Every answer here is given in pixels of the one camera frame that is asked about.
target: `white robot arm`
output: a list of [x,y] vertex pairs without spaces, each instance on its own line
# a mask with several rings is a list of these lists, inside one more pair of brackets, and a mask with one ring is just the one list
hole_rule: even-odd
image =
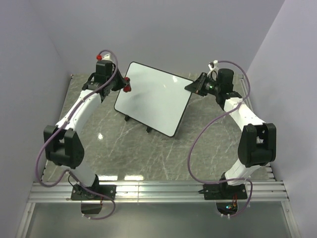
[[[255,170],[275,160],[276,127],[258,118],[242,102],[239,93],[233,91],[233,71],[218,68],[218,61],[209,64],[208,74],[202,73],[196,81],[185,89],[200,96],[215,95],[216,102],[225,111],[230,112],[240,103],[240,107],[230,113],[242,131],[238,157],[235,164],[223,174],[223,179],[248,178]],[[227,185],[238,186],[243,180],[228,181]]]
[[[44,130],[44,140],[46,142],[53,133],[67,122],[66,127],[46,147],[46,158],[56,165],[71,171],[79,181],[92,191],[98,190],[99,180],[98,176],[83,160],[84,148],[78,138],[78,134],[80,134],[91,114],[110,93],[110,90],[117,91],[123,89],[124,92],[131,91],[130,79],[123,78],[119,70],[117,70],[113,80],[106,87],[85,98],[109,80],[115,67],[116,65],[114,65],[110,54],[98,60],[96,72],[92,73],[83,85],[80,96],[74,106],[55,126],[48,125]],[[76,111],[68,121],[75,108],[77,108]]]

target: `red knob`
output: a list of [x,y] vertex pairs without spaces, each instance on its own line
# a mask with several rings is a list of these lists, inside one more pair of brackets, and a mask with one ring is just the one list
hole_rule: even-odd
[[123,91],[124,91],[125,93],[131,92],[131,86],[130,86],[130,84],[128,84],[127,86],[125,86],[125,87],[123,88]]

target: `whiteboard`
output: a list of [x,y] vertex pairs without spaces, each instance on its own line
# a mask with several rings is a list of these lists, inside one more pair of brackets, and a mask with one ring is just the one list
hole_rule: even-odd
[[132,62],[126,73],[131,92],[120,90],[114,109],[167,136],[174,136],[191,92],[191,80]]

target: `marble floor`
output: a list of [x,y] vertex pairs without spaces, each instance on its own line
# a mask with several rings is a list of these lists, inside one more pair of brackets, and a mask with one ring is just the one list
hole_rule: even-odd
[[[195,80],[199,74],[182,75]],[[71,79],[61,117],[77,100],[88,75]],[[235,90],[244,95],[242,83],[235,78]],[[126,122],[124,115],[113,108],[117,92],[111,92],[87,121],[81,134],[85,148],[84,160],[102,180],[188,180],[188,151],[198,133],[216,116],[223,113],[214,96],[193,94],[176,135],[167,137],[134,120]],[[191,164],[200,179],[218,180],[238,159],[241,131],[230,116],[217,121],[203,134],[194,148]],[[56,180],[62,172],[48,161],[44,181]],[[252,175],[253,180],[266,180],[265,168]]]

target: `black bracket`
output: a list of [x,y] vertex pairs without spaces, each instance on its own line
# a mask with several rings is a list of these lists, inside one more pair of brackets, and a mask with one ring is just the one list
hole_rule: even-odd
[[276,157],[275,125],[272,123],[245,125],[239,142],[238,157],[246,168],[254,165],[264,166],[274,161]]
[[[44,129],[44,141],[46,142],[57,130],[57,126],[46,126]],[[64,165],[72,169],[81,164],[84,154],[84,147],[79,140],[78,134],[72,129],[61,130],[45,148],[45,155],[48,160],[58,166]]]
[[[112,184],[99,184],[98,176],[91,187],[87,189],[105,195],[112,200],[115,198],[116,194],[116,185]],[[102,208],[102,201],[107,200],[100,196],[94,195],[83,189],[80,185],[73,185],[73,190],[71,193],[70,200],[72,201],[100,201],[100,203],[84,203],[81,206],[83,214],[98,214]]]
[[[220,180],[225,180],[224,173]],[[219,184],[204,184],[203,189],[198,191],[204,195],[205,200],[231,200],[234,195],[237,199],[247,199],[247,191],[244,184],[232,186],[227,182]]]
[[129,121],[131,117],[129,117],[128,115],[125,115],[124,120],[125,121]]
[[147,133],[150,133],[151,131],[153,130],[153,128],[152,127],[147,127]]
[[208,77],[206,73],[201,73],[196,81],[187,85],[185,89],[200,96],[215,95],[216,102],[224,110],[224,103],[227,99],[242,98],[239,93],[233,91],[233,75],[233,71],[227,68],[218,70],[216,80]]

